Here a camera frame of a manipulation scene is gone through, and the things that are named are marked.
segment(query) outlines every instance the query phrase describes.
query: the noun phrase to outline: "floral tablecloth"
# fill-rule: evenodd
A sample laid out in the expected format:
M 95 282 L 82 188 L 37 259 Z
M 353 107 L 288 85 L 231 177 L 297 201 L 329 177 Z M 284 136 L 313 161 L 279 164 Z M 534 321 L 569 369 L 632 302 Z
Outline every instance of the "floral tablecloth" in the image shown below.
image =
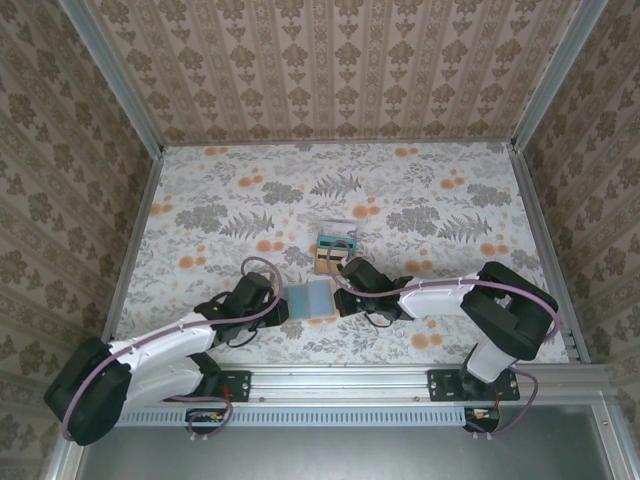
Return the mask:
M 171 147 L 116 336 L 166 325 L 231 289 L 249 255 L 274 262 L 287 283 L 326 278 L 314 273 L 313 254 L 328 219 L 357 222 L 358 253 L 391 278 L 465 275 L 498 260 L 544 286 L 505 144 Z M 481 336 L 466 317 L 376 329 L 355 315 L 289 321 L 212 355 L 223 363 L 458 363 Z M 537 361 L 568 361 L 562 339 L 543 345 Z

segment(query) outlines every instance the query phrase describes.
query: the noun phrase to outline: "floral wallpaper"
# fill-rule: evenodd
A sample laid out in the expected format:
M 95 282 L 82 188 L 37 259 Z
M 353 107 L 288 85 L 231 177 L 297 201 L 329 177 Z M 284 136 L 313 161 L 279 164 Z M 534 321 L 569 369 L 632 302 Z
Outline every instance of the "floral wallpaper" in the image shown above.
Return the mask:
M 90 0 L 167 145 L 510 138 L 578 0 Z
M 232 289 L 250 255 L 274 262 L 289 284 L 326 279 L 314 273 L 314 254 L 328 219 L 356 222 L 357 253 L 391 278 L 455 277 L 498 260 L 544 286 L 505 144 L 170 147 L 117 337 L 171 323 Z M 481 336 L 466 317 L 382 330 L 355 315 L 288 321 L 212 355 L 224 363 L 460 363 Z M 562 339 L 537 361 L 566 362 Z
M 593 359 L 640 445 L 640 4 L 611 0 L 525 156 Z
M 38 478 L 42 395 L 107 315 L 150 160 L 55 1 L 0 2 L 0 478 Z

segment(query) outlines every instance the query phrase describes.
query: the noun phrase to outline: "patterned wall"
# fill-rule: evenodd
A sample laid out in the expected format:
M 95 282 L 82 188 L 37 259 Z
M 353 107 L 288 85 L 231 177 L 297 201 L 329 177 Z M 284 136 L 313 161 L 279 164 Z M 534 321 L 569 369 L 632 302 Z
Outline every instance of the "patterned wall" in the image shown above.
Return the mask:
M 91 0 L 165 144 L 510 137 L 577 0 Z
M 640 439 L 640 2 L 609 2 L 525 155 L 591 354 Z
M 58 4 L 0 2 L 0 478 L 44 467 L 42 394 L 101 332 L 149 167 Z

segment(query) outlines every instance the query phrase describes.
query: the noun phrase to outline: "small box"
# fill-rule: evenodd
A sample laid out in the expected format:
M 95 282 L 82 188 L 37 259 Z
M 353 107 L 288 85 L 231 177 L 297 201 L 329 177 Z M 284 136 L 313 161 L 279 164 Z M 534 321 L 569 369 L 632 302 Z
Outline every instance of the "small box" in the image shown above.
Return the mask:
M 356 231 L 355 223 L 341 221 L 323 221 L 320 222 L 318 230 L 318 240 L 316 241 L 316 273 L 329 273 L 327 268 L 327 253 L 329 247 L 334 242 L 341 240 L 349 246 L 337 245 L 331 249 L 331 265 L 334 272 L 338 272 L 338 264 L 349 253 L 356 253 Z

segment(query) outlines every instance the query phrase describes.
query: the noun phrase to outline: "gray floor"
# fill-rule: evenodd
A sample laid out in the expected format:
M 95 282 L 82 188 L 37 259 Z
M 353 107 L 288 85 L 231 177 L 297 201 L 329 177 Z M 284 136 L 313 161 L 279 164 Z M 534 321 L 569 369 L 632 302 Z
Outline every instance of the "gray floor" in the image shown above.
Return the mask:
M 79 478 L 610 479 L 584 407 L 537 407 L 491 441 L 461 428 L 229 428 L 208 441 L 183 429 L 119 428 L 88 447 Z

